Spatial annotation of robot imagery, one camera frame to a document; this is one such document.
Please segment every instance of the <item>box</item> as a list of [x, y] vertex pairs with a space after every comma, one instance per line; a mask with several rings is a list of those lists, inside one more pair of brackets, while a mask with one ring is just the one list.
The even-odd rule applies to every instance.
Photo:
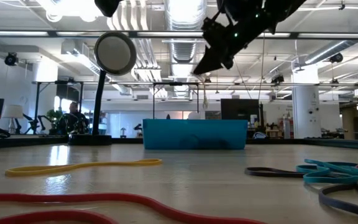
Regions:
[[144, 119], [145, 149], [244, 149], [246, 120]]

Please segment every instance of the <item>table surface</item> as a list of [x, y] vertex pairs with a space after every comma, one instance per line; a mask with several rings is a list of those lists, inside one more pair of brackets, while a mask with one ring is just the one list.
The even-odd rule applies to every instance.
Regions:
[[[163, 159], [160, 166], [91, 167], [57, 175], [8, 178], [11, 167], [64, 165], [96, 161]], [[318, 202], [316, 189], [301, 179], [252, 177], [247, 166], [294, 170], [304, 159], [358, 162], [358, 149], [307, 145], [248, 145], [243, 151], [144, 151], [143, 146], [29, 146], [0, 149], [0, 193], [141, 194], [191, 213], [242, 217], [266, 223], [358, 223], [351, 215]], [[358, 192], [331, 195], [358, 204]], [[82, 209], [120, 223], [178, 223], [133, 203], [56, 204], [0, 203], [0, 217], [24, 212]]]

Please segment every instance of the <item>desk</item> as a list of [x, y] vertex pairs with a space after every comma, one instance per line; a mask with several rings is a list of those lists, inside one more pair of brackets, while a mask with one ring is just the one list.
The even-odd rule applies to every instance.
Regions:
[[266, 130], [266, 135], [269, 137], [269, 138], [279, 138], [279, 135], [280, 134], [280, 130]]

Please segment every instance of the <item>person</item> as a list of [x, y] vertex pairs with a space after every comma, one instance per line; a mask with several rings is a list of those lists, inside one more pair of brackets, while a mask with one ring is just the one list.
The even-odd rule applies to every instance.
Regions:
[[62, 116], [59, 122], [59, 130], [62, 134], [68, 134], [72, 131], [83, 132], [81, 130], [75, 130], [78, 128], [78, 121], [84, 123], [85, 127], [82, 129], [88, 129], [90, 122], [86, 119], [85, 115], [78, 111], [78, 103], [72, 102], [69, 107], [70, 113], [66, 113]]

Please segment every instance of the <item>rubber band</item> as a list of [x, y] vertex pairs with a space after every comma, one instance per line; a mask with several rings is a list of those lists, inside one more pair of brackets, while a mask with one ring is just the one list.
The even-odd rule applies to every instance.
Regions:
[[[263, 224], [245, 218], [221, 218], [196, 215], [168, 207], [152, 198], [135, 194], [79, 194], [79, 195], [27, 195], [27, 194], [0, 194], [0, 202], [95, 202], [95, 201], [122, 201], [145, 205], [160, 214], [173, 220], [187, 224]], [[117, 221], [103, 215], [85, 211], [59, 210], [49, 212], [34, 212], [11, 217], [0, 218], [0, 224], [18, 224], [47, 221], [81, 221], [94, 224], [117, 224]]]
[[328, 197], [328, 194], [333, 192], [352, 190], [354, 188], [358, 190], [358, 164], [321, 162], [311, 159], [305, 159], [305, 162], [316, 164], [316, 166], [300, 165], [296, 167], [297, 172], [268, 167], [247, 167], [245, 173], [264, 177], [303, 178], [306, 183], [340, 183], [339, 185], [331, 185], [319, 190], [319, 202], [358, 215], [358, 205]]
[[161, 159], [141, 159], [134, 162], [88, 162], [82, 164], [68, 164], [62, 166], [27, 166], [16, 167], [5, 171], [8, 177], [25, 177], [32, 175], [54, 174], [59, 172], [67, 172], [70, 170], [91, 167], [91, 166], [154, 166], [160, 165]]

